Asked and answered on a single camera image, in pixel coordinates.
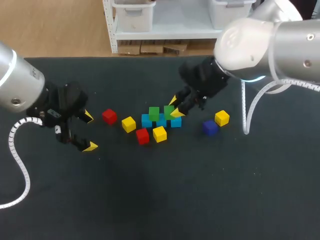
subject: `dark blue block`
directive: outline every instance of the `dark blue block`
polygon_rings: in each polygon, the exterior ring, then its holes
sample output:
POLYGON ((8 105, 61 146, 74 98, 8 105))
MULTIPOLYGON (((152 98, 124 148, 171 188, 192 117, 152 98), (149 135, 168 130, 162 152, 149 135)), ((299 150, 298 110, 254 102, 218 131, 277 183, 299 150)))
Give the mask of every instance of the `dark blue block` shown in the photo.
POLYGON ((202 124, 202 128, 208 136, 215 135, 219 131, 219 126, 213 120, 205 121, 202 124))

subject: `white wire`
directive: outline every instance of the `white wire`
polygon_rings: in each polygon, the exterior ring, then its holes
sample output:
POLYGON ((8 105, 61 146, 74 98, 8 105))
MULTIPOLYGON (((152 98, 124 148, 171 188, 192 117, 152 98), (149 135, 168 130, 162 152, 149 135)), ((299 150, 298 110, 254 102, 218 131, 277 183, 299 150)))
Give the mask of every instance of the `white wire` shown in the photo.
POLYGON ((15 134, 16 131, 18 130, 18 128, 25 124, 25 123, 34 123, 34 124, 38 124, 38 125, 42 125, 42 120, 40 118, 36 118, 36 117, 26 117, 21 119, 20 121, 16 122, 13 127, 11 128, 10 134, 9 134, 9 148, 11 151, 12 156, 14 157, 15 161, 17 162, 17 164, 19 165, 23 175, 24 175, 24 180, 25 180, 25 189, 24 192, 22 193, 22 195, 17 198, 16 200, 6 203, 6 204, 1 204, 0 205, 0 209, 5 209, 5 208, 9 208, 12 207, 18 203, 20 203, 27 195, 28 192, 30 190, 30 186, 31 186, 31 182, 30 182, 30 177, 28 174, 28 171, 24 165, 24 163, 22 162, 21 158, 19 157, 16 148, 15 148, 15 134))
MULTIPOLYGON (((306 81, 301 81, 301 80, 295 80, 295 79, 283 79, 279 80, 280 85, 285 85, 285 84, 290 84, 290 85, 296 85, 299 87, 303 87, 306 89, 314 90, 316 92, 320 92, 320 86, 306 82, 306 81)), ((248 135, 250 132, 250 125, 251 125, 251 119, 254 114, 255 108, 260 100, 260 98, 271 88, 274 86, 278 85, 276 81, 272 81, 266 86, 264 86, 258 94, 255 96, 253 99, 251 106, 249 108, 249 112, 247 115, 246 111, 246 83, 244 81, 241 81, 241 97, 242 97, 242 128, 244 134, 248 135)))

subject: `white storage box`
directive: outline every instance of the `white storage box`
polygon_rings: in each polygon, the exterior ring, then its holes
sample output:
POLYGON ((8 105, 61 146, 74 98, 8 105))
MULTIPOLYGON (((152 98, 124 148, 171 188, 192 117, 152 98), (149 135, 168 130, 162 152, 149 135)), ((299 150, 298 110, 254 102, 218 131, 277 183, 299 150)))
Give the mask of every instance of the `white storage box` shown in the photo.
POLYGON ((209 0, 214 29, 223 29, 236 19, 246 18, 256 0, 209 0))
POLYGON ((155 1, 148 3, 146 0, 115 0, 112 6, 118 17, 117 27, 128 33, 150 32, 155 5, 155 1))

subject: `cyan block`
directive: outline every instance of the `cyan block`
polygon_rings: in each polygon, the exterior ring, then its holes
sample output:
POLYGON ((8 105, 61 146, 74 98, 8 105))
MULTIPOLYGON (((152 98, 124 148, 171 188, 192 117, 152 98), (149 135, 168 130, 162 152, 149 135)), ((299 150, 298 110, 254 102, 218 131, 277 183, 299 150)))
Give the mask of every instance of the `cyan block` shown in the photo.
POLYGON ((152 121, 149 120, 149 114, 141 115, 141 124, 143 129, 152 128, 152 121))
POLYGON ((173 120, 171 120, 171 128, 181 128, 182 126, 182 118, 177 117, 173 120))
POLYGON ((219 131, 219 126, 213 120, 204 122, 202 128, 208 136, 215 135, 219 131))
POLYGON ((167 120, 165 119, 165 115, 163 113, 159 114, 159 121, 156 122, 156 127, 167 127, 167 120))

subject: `gray robot arm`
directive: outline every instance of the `gray robot arm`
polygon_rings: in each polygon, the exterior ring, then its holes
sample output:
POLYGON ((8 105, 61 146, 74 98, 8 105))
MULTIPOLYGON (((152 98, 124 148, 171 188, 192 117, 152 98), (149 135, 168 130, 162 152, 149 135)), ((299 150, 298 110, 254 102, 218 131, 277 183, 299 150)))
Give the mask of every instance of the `gray robot arm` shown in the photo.
POLYGON ((227 26, 214 49, 233 77, 320 82, 320 21, 304 20, 289 0, 266 0, 249 18, 227 26))
POLYGON ((0 42, 0 106, 14 113, 25 111, 44 87, 44 75, 0 42))

